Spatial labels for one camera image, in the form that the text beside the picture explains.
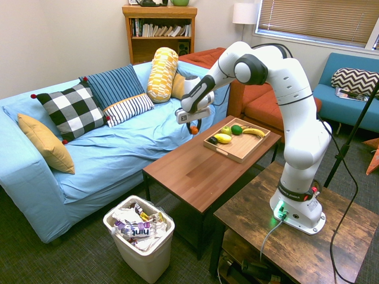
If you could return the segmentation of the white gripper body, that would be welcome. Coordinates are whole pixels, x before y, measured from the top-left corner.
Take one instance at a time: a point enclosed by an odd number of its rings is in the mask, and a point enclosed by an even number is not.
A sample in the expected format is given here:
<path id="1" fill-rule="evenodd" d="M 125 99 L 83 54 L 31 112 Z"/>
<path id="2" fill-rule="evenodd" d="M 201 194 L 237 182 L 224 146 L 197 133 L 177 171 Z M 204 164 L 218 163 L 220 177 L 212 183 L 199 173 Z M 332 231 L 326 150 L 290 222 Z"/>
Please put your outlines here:
<path id="1" fill-rule="evenodd" d="M 191 114 L 190 121 L 201 120 L 203 118 L 209 117 L 210 115 L 211 115 L 211 107 L 207 106 L 207 107 L 200 109 L 197 112 Z"/>

